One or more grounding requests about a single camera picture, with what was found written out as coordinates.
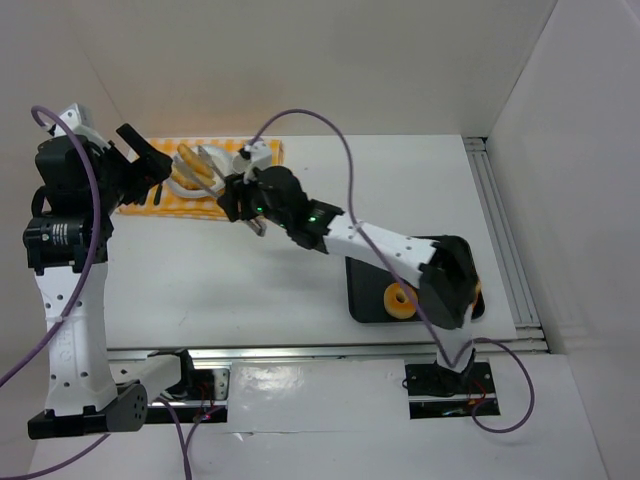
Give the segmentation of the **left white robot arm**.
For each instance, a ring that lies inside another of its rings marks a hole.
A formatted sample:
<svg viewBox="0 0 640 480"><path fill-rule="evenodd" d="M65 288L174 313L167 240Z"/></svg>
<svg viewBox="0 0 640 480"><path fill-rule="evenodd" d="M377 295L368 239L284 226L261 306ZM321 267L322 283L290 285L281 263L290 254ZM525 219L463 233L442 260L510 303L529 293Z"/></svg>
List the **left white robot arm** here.
<svg viewBox="0 0 640 480"><path fill-rule="evenodd" d="M27 423L32 440L135 432L144 425L149 403L182 380L183 351L151 355L139 374L121 383L109 366L104 296L110 216L171 172L170 158L131 125L116 132L136 160L91 130L78 136L86 161L66 135L40 144L35 156L43 184L32 199L23 244L53 337L45 407Z"/></svg>

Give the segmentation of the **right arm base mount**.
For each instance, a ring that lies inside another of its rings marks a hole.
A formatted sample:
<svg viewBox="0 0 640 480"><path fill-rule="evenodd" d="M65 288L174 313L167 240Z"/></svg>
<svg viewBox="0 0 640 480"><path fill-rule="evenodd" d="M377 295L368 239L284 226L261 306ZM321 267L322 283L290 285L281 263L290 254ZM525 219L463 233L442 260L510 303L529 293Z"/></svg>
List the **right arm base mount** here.
<svg viewBox="0 0 640 480"><path fill-rule="evenodd" d="M408 394L411 420L499 416L492 370L488 362L476 362L467 379L445 379L435 363L405 365L403 388Z"/></svg>

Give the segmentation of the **oval bread loaf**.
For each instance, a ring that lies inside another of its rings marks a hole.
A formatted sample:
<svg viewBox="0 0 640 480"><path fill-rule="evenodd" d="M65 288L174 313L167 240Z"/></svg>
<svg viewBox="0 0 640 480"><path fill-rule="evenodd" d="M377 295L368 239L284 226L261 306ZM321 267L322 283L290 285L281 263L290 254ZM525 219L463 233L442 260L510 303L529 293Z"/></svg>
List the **oval bread loaf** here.
<svg viewBox="0 0 640 480"><path fill-rule="evenodd" d="M208 179L214 177L212 168L201 160L197 152L188 145L180 143L177 147L177 153L181 161L195 174Z"/></svg>

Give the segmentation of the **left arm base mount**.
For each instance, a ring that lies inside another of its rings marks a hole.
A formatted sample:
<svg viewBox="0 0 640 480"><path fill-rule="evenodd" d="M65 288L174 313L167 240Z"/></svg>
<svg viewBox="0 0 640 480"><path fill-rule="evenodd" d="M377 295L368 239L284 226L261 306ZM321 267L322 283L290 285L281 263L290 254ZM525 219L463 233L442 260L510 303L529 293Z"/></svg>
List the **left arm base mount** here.
<svg viewBox="0 0 640 480"><path fill-rule="evenodd" d="M195 368L186 383L163 391L181 424L222 424L228 419L231 370L229 366Z"/></svg>

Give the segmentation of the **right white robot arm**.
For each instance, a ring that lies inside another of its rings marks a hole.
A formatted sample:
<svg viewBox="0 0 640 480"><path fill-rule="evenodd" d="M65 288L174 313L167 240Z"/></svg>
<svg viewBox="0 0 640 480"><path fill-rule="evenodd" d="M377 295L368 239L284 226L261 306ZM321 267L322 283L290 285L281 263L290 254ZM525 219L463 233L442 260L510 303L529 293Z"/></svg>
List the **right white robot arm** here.
<svg viewBox="0 0 640 480"><path fill-rule="evenodd" d="M481 286L463 238L417 238L359 221L337 206L310 199L282 166L259 170L251 178L234 173L224 183L218 204L230 221L263 217L304 249L389 272L433 336L439 376L467 380L475 360L469 322Z"/></svg>

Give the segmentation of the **metal tongs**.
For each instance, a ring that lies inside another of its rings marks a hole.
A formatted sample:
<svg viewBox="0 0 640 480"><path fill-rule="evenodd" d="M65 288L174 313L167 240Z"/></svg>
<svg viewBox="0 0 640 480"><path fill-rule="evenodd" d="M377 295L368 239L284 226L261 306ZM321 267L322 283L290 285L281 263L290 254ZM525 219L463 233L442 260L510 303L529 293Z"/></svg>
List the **metal tongs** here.
<svg viewBox="0 0 640 480"><path fill-rule="evenodd" d="M248 184L259 171L272 165L273 156L271 147L262 140L243 145L234 153L213 144L180 143L172 157L172 173L166 185L179 198L218 201L227 177L238 175L242 183Z"/></svg>

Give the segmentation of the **long bread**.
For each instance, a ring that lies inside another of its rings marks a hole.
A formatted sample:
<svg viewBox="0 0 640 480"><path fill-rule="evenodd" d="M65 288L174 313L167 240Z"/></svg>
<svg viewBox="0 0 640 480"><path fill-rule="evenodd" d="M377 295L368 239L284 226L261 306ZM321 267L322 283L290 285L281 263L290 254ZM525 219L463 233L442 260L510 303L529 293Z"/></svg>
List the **long bread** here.
<svg viewBox="0 0 640 480"><path fill-rule="evenodd" d="M212 188L216 185L214 178L209 178L199 172L194 172L193 175L204 185ZM171 174L171 179L186 190L201 190L202 187L199 183L193 181L190 177L185 176L181 172L174 170Z"/></svg>

